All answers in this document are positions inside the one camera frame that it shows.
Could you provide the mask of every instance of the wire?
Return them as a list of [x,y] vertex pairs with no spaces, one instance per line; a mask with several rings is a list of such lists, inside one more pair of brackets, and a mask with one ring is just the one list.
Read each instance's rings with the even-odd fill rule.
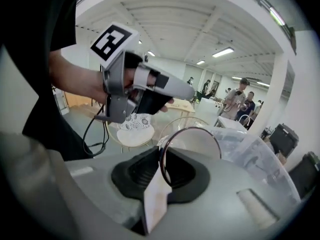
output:
[[[237,93],[236,93],[235,96],[232,98],[231,103],[235,100],[236,96],[238,96]],[[222,112],[226,112],[226,113],[230,112],[235,105],[238,105],[238,104],[237,104],[237,103],[234,103],[233,105],[230,104],[228,107],[225,107],[225,108],[222,110]]]
[[[105,105],[102,105],[102,107],[99,109],[99,111],[96,113],[96,115],[99,115],[101,113],[101,111],[104,109],[104,107],[105,107]],[[97,153],[94,153],[94,154],[87,152],[85,139],[86,139],[88,130],[89,130],[89,128],[92,125],[94,120],[95,120],[95,117],[92,118],[92,120],[88,124],[87,128],[85,129],[85,132],[84,132],[84,135],[83,135],[83,140],[82,140],[83,151],[87,155],[89,155],[90,157],[95,157],[97,155],[100,155],[103,151],[105,151],[106,150],[106,144],[107,144],[107,142],[109,140],[109,132],[108,132],[108,129],[107,129],[107,126],[106,126],[106,121],[102,121],[102,127],[103,127],[103,140],[102,140],[102,142],[98,142],[98,143],[95,143],[95,144],[92,144],[92,145],[88,146],[88,148],[91,148],[91,147],[96,147],[96,146],[101,145],[101,149]]]
[[220,145],[216,139],[215,136],[213,136],[213,134],[211,132],[209,132],[208,130],[206,129],[203,129],[203,128],[199,128],[199,127],[196,127],[196,126],[191,126],[191,127],[187,127],[187,128],[183,128],[181,130],[178,130],[176,131],[171,137],[169,137],[168,140],[166,140],[166,143],[164,144],[164,141],[161,145],[164,144],[163,147],[160,148],[159,150],[159,167],[160,167],[160,171],[161,171],[161,174],[162,174],[162,177],[164,178],[165,182],[171,186],[172,183],[171,183],[171,179],[170,179],[170,174],[168,173],[167,171],[167,168],[166,168],[166,165],[165,165],[165,156],[167,154],[167,150],[169,148],[169,145],[170,143],[172,142],[172,140],[177,136],[179,135],[180,133],[184,132],[184,131],[187,131],[187,130],[192,130],[192,129],[196,129],[196,130],[200,130],[200,131],[204,131],[206,133],[208,133],[209,135],[212,136],[212,138],[214,139],[214,141],[216,142],[218,148],[219,148],[219,153],[220,153],[220,159],[221,159],[221,148],[220,148]]

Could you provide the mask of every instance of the white ceiling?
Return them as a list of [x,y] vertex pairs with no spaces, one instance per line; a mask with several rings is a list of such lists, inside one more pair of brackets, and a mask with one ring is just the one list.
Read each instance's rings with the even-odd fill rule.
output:
[[[270,83],[275,43],[250,15],[225,0],[105,0],[76,24],[100,32],[113,21],[140,32],[140,52],[191,65],[204,60],[201,67],[219,74]],[[234,52],[212,57],[227,47]],[[292,77],[287,74],[286,92]]]

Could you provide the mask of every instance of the black cable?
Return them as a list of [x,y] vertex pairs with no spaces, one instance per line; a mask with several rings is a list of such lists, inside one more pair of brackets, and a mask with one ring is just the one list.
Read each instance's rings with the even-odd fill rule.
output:
[[[236,96],[239,95],[239,94],[237,94],[237,92],[235,93],[235,96],[232,98],[231,103],[235,100]],[[226,112],[226,113],[230,112],[235,105],[238,105],[238,104],[237,104],[237,103],[234,103],[232,106],[231,106],[231,104],[230,104],[228,107],[223,108],[223,109],[222,109],[222,112]]]
[[[101,111],[104,109],[104,106],[105,105],[102,105],[102,107],[99,109],[99,111],[97,112],[96,115],[99,115],[101,113]],[[103,151],[105,151],[106,149],[106,144],[109,140],[109,133],[108,133],[108,129],[107,129],[107,126],[106,126],[106,122],[105,121],[102,121],[102,127],[103,127],[103,140],[102,142],[98,142],[98,143],[95,143],[95,144],[92,144],[92,145],[89,145],[88,148],[90,147],[96,147],[96,146],[99,146],[101,145],[101,149],[97,152],[97,153],[89,153],[86,151],[86,148],[85,148],[85,145],[86,145],[86,142],[85,142],[85,139],[86,139],[86,135],[88,133],[88,130],[91,126],[91,124],[93,123],[93,121],[95,120],[95,117],[92,118],[92,120],[90,121],[90,123],[88,124],[87,128],[85,129],[85,132],[84,132],[84,135],[83,135],[83,140],[82,140],[82,147],[83,147],[83,151],[89,155],[90,157],[95,157],[97,155],[100,155]]]

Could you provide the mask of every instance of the man in gray shirt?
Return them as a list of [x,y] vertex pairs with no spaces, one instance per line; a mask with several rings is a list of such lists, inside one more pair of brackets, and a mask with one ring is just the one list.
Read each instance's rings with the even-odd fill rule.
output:
[[238,108],[243,106],[246,100],[246,95],[244,90],[249,85],[249,81],[246,78],[240,80],[239,88],[232,89],[229,91],[226,99],[224,101],[224,109],[222,111],[221,117],[234,120]]

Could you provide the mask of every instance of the white paper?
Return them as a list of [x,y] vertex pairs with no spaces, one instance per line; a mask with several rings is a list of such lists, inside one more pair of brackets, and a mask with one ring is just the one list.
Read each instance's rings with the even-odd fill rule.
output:
[[166,214],[167,196],[172,188],[166,183],[158,167],[148,187],[144,191],[144,214],[148,233],[150,233]]

